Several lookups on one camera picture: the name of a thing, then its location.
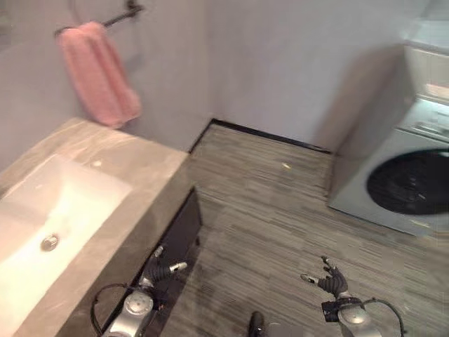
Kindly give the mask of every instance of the marble countertop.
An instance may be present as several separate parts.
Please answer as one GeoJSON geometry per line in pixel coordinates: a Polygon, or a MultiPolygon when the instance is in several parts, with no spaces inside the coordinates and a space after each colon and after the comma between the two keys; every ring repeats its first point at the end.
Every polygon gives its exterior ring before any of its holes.
{"type": "Polygon", "coordinates": [[[145,261],[148,249],[158,242],[192,188],[183,169],[186,153],[83,119],[70,119],[0,174],[0,194],[53,154],[115,176],[133,190],[34,307],[15,332],[17,337],[58,335],[100,275],[103,279],[98,284],[114,279],[129,282],[134,268],[145,261]],[[142,224],[145,217],[151,220],[142,224]],[[139,226],[145,239],[134,243],[130,237],[139,226]],[[114,277],[114,268],[106,273],[105,269],[118,251],[123,251],[122,259],[129,258],[126,254],[135,258],[128,263],[129,270],[119,270],[114,277]]]}

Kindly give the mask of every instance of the floor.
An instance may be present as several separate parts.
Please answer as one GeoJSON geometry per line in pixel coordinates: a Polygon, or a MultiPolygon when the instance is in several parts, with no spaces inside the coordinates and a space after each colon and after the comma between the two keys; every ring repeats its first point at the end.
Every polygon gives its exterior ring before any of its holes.
{"type": "MultiPolygon", "coordinates": [[[[324,275],[326,254],[362,299],[387,299],[407,336],[447,336],[449,240],[415,238],[326,206],[332,157],[212,125],[192,155],[204,227],[198,263],[163,337],[245,336],[250,314],[340,336],[325,323],[331,296],[303,282],[324,275]]],[[[399,336],[396,317],[368,311],[383,336],[399,336]]]]}

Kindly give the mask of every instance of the white sink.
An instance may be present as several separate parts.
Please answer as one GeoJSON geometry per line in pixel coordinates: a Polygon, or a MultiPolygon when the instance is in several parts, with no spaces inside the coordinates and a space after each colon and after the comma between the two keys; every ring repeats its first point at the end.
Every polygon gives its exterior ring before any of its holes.
{"type": "Polygon", "coordinates": [[[55,155],[0,199],[1,337],[14,334],[130,191],[55,155]]]}

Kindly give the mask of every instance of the pink towel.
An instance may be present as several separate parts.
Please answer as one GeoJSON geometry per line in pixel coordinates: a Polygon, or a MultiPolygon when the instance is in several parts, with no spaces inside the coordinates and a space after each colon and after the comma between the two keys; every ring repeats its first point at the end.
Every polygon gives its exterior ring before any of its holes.
{"type": "Polygon", "coordinates": [[[75,89],[97,121],[119,128],[140,114],[139,98],[101,24],[65,29],[58,40],[75,89]]]}

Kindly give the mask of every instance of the baseboard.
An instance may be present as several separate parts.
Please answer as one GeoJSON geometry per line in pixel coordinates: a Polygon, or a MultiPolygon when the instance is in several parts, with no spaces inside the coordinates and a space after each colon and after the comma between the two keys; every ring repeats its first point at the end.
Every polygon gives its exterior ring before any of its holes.
{"type": "Polygon", "coordinates": [[[330,150],[325,149],[323,147],[319,147],[319,146],[315,146],[315,145],[312,145],[312,144],[300,142],[299,140],[294,140],[294,139],[290,139],[290,138],[283,137],[283,136],[274,135],[272,133],[259,131],[259,130],[256,130],[254,128],[248,128],[246,126],[242,126],[242,125],[238,125],[238,124],[234,124],[234,123],[229,123],[228,121],[222,121],[222,120],[216,119],[216,118],[212,118],[209,121],[209,124],[204,128],[204,130],[201,132],[200,136],[196,139],[195,143],[190,148],[189,153],[192,153],[195,150],[196,146],[199,144],[199,142],[201,141],[202,137],[204,136],[204,134],[207,132],[207,130],[210,128],[210,126],[212,124],[223,126],[225,128],[231,128],[232,130],[236,130],[236,131],[240,131],[240,132],[244,132],[244,133],[249,133],[251,135],[255,135],[255,136],[259,136],[259,137],[263,137],[263,138],[268,138],[268,139],[271,139],[271,140],[276,140],[276,141],[281,142],[281,143],[287,143],[287,144],[291,144],[291,145],[295,145],[295,146],[299,146],[299,147],[304,147],[306,149],[317,151],[317,152],[322,152],[322,153],[326,153],[326,154],[331,154],[332,153],[330,150]]]}

